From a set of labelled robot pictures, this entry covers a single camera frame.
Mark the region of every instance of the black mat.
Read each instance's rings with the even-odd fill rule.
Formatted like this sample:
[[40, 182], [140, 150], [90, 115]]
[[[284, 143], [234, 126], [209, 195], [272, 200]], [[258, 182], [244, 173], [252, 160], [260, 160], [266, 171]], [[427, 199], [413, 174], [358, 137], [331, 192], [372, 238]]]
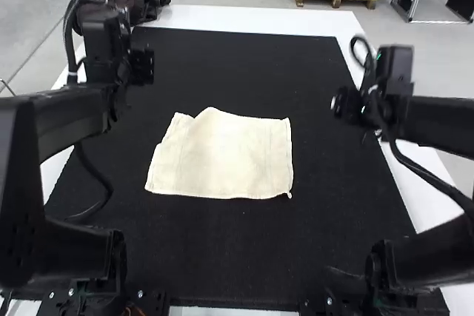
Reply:
[[[352, 84], [334, 38], [152, 28], [133, 35], [156, 49], [156, 83], [132, 89], [123, 120], [84, 145], [115, 185], [94, 224], [124, 231], [129, 280], [163, 287], [180, 303], [291, 309], [300, 293], [324, 282], [324, 265], [362, 273], [376, 241], [413, 233], [375, 138], [362, 146], [361, 133], [330, 112], [336, 90]], [[210, 106], [290, 118], [291, 200], [144, 190], [173, 114]], [[66, 216], [102, 193], [72, 155], [47, 211]]]

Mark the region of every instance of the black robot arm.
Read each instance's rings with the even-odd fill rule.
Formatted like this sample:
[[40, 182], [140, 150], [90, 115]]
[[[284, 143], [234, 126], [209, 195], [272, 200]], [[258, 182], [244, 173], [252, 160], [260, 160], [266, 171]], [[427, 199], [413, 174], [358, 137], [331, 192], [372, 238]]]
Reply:
[[72, 287], [82, 301], [105, 300], [112, 315], [125, 307], [123, 234], [46, 216], [40, 164], [72, 145], [87, 163], [81, 141], [119, 120], [130, 85], [153, 82], [154, 54], [131, 47], [124, 11], [104, 7], [83, 20], [82, 30], [86, 82], [0, 100], [0, 288], [7, 298], [0, 315], [10, 298], [41, 299], [58, 286]]
[[[357, 41], [363, 42], [368, 52], [364, 64], [354, 53]], [[412, 47], [381, 47], [373, 58], [367, 41], [355, 37], [351, 49], [365, 69], [364, 81], [360, 90], [343, 87], [338, 91], [332, 102], [336, 118], [364, 130], [377, 130], [398, 162], [464, 210], [457, 218], [413, 237], [376, 243], [366, 260], [367, 291], [355, 308], [363, 315], [384, 315], [382, 310], [431, 315], [424, 314], [426, 310], [417, 304], [418, 295], [441, 286], [474, 282], [474, 203], [404, 156], [396, 140], [474, 159], [474, 101], [413, 96]], [[345, 315], [339, 313], [343, 308], [333, 310], [334, 315]]]

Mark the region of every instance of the folded cloth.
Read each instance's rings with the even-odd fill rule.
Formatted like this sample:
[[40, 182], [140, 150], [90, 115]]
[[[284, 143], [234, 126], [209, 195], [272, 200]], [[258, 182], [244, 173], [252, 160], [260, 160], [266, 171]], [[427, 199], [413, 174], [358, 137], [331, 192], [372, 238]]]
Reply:
[[202, 198], [291, 198], [290, 120], [248, 118], [208, 107], [176, 113], [155, 148], [145, 189]]

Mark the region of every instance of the white table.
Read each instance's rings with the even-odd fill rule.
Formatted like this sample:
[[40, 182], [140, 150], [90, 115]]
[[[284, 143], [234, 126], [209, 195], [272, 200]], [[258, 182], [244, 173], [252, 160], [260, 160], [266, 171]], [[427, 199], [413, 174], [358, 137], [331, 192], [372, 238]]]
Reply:
[[[364, 31], [354, 14], [349, 11], [172, 5], [163, 10], [157, 21], [146, 24], [146, 26], [233, 33], [335, 36], [354, 83], [360, 86], [362, 82], [363, 72], [350, 55], [349, 43], [355, 34], [363, 34]], [[84, 55], [83, 45], [80, 46], [76, 55], [77, 58]], [[59, 88], [66, 83], [66, 74], [67, 70], [64, 69], [53, 88]], [[83, 69], [79, 71], [79, 78], [85, 80]], [[405, 155], [430, 169], [448, 183], [454, 184], [434, 149], [419, 147], [407, 142], [399, 142], [398, 145]], [[417, 232], [437, 226], [461, 214], [461, 209], [449, 198], [400, 165], [386, 144], [381, 144], [381, 149]], [[66, 149], [41, 165], [46, 201], [71, 152], [72, 148]], [[471, 302], [474, 297], [474, 284], [445, 287], [442, 292], [452, 316], [474, 315], [474, 305]], [[9, 316], [33, 316], [36, 314], [39, 304], [39, 302], [13, 301]], [[286, 314], [286, 312], [235, 309], [224, 311], [223, 309], [181, 307], [172, 307], [171, 310], [173, 316], [213, 316], [213, 314], [222, 315], [223, 312], [225, 316], [270, 316], [270, 314], [278, 316]]]

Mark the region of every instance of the gray floor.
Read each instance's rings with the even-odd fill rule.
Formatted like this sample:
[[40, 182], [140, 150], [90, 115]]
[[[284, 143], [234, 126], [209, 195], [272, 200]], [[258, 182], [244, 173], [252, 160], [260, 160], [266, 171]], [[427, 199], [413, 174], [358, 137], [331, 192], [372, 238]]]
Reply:
[[[18, 93], [48, 89], [65, 66], [61, 16], [69, 0], [0, 0], [0, 78], [11, 80]], [[174, 4], [296, 8], [293, 0], [173, 0]], [[331, 9], [325, 1], [304, 9]], [[352, 10], [374, 47], [380, 44], [415, 46], [415, 93], [429, 96], [474, 98], [471, 56], [474, 25], [406, 24], [390, 6], [379, 0], [377, 9], [344, 3]], [[452, 19], [440, 0], [421, 0], [416, 19]], [[9, 95], [5, 90], [0, 96]], [[440, 153], [456, 184], [473, 192], [474, 163]]]

